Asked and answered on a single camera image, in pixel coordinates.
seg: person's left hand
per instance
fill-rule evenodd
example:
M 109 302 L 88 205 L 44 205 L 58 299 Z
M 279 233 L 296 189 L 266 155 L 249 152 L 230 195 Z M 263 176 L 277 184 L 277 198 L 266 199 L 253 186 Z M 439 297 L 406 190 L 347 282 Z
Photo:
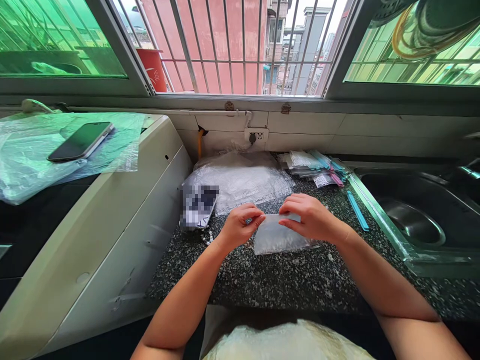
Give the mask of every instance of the person's left hand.
M 264 212 L 251 202 L 234 208 L 230 211 L 214 243 L 228 254 L 250 239 L 265 219 L 264 215 Z

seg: fingers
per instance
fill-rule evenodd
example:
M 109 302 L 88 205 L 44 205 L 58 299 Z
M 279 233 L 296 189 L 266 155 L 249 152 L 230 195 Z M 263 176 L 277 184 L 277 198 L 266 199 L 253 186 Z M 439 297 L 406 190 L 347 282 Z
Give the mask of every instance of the fingers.
M 295 197 L 295 198 L 309 198 L 310 197 L 307 194 L 302 194 L 302 193 L 295 193 L 295 194 L 292 194 L 290 196 Z
M 294 196 L 294 195 L 296 195 L 296 194 L 292 194 L 289 197 L 287 197 L 285 199 L 284 203 L 286 203 L 287 201 L 291 201 L 293 203 L 303 203 L 304 202 L 303 197 L 298 197 L 298 196 Z
M 305 225 L 298 221 L 291 219 L 281 219 L 278 223 L 289 229 L 292 229 L 294 232 L 297 232 L 302 236 L 305 236 Z
M 247 202 L 237 207 L 237 209 L 249 209 L 249 208 L 257 208 L 253 202 Z
M 294 213 L 302 216 L 302 214 L 304 213 L 304 205 L 299 202 L 285 201 L 283 205 L 280 206 L 280 210 L 278 210 L 278 213 Z
M 256 216 L 253 217 L 250 221 L 250 223 L 245 226 L 245 229 L 248 229 L 252 234 L 257 230 L 260 226 L 260 224 L 265 220 L 265 216 Z
M 253 219 L 260 215 L 265 215 L 265 213 L 262 210 L 257 209 L 256 207 L 250 207 L 250 208 L 246 208 L 245 210 L 242 210 L 239 215 L 240 215 L 240 219 L 245 221 L 247 219 Z

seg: electrical outlet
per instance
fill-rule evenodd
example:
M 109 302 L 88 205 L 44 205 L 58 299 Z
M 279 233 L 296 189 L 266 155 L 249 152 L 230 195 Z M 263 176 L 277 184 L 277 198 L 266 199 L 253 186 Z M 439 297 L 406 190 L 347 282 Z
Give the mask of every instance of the electrical outlet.
M 250 142 L 250 134 L 255 134 L 255 144 L 266 143 L 269 138 L 269 130 L 266 127 L 246 127 L 245 141 Z

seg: hand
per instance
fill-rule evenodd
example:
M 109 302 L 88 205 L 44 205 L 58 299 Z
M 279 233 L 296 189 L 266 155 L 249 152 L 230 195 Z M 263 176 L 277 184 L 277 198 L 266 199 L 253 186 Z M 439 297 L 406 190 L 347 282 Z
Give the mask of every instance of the hand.
M 278 223 L 316 240 L 324 240 L 337 245 L 345 241 L 352 230 L 343 221 L 337 219 L 316 198 L 305 194 L 292 194 L 285 199 L 279 214 L 294 213 L 300 215 L 300 222 L 282 219 Z
M 245 203 L 230 211 L 220 234 L 214 240 L 220 248 L 228 253 L 245 244 L 265 219 L 264 212 L 253 203 Z

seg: red wall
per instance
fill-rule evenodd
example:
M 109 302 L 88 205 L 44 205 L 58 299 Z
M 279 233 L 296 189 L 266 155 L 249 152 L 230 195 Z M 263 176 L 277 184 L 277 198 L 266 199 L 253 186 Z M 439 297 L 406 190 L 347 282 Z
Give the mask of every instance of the red wall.
M 168 41 L 175 59 L 185 59 L 182 44 L 180 42 L 177 24 L 172 13 L 170 0 L 143 0 L 148 21 L 152 27 L 153 35 L 156 38 L 158 47 L 163 50 L 162 57 L 164 59 L 172 59 L 167 42 L 165 40 L 162 27 L 160 26 L 157 12 L 153 5 L 156 5 L 160 12 L 163 26 L 165 27 Z M 213 37 L 215 41 L 215 50 L 218 60 L 228 60 L 227 33 L 225 30 L 225 16 L 223 0 L 208 0 L 210 8 L 211 25 L 213 29 Z M 198 34 L 198 42 L 200 44 L 201 55 L 204 60 L 214 60 L 214 51 L 212 46 L 212 38 L 210 34 L 209 20 L 207 15 L 206 0 L 190 0 L 193 16 L 195 20 L 196 31 Z M 192 17 L 187 0 L 177 0 L 178 10 L 185 33 L 188 51 L 192 59 L 200 59 L 199 49 L 195 38 Z M 259 29 L 259 6 L 261 10 L 261 32 L 260 32 L 260 61 L 265 60 L 265 25 L 267 19 L 267 0 L 244 0 L 245 6 L 245 60 L 257 61 L 258 49 L 258 29 Z M 227 23 L 228 37 L 230 45 L 231 60 L 243 60 L 243 42 L 242 42 L 242 2 L 241 0 L 227 0 Z M 165 62 L 172 85 L 175 92 L 181 92 L 177 70 L 173 62 Z M 185 62 L 177 62 L 178 72 L 185 87 L 185 91 L 193 91 L 192 80 Z M 217 68 L 213 62 L 204 63 L 205 74 L 208 81 L 210 94 L 220 94 L 219 82 L 217 76 Z M 246 93 L 257 93 L 257 64 L 246 64 Z M 202 65 L 199 62 L 193 63 L 198 91 L 207 93 Z M 228 63 L 219 63 L 218 71 L 220 75 L 221 93 L 231 94 L 232 87 L 230 81 L 230 67 Z M 263 65 L 259 66 L 258 91 L 262 91 L 262 74 Z M 233 79 L 233 93 L 244 93 L 244 67 L 241 63 L 231 64 L 231 75 Z

